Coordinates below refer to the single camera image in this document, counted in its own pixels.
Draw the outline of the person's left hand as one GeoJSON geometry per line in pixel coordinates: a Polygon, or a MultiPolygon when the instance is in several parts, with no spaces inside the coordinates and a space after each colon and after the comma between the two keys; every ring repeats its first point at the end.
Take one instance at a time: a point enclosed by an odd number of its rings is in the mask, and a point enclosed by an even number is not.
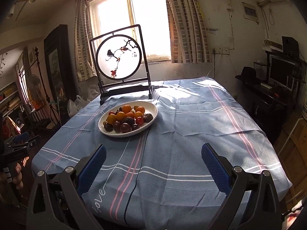
{"type": "Polygon", "coordinates": [[[21,190],[23,188],[23,182],[22,182],[22,173],[21,173],[21,166],[19,163],[16,163],[16,175],[13,178],[13,183],[16,186],[17,190],[21,190]]]}

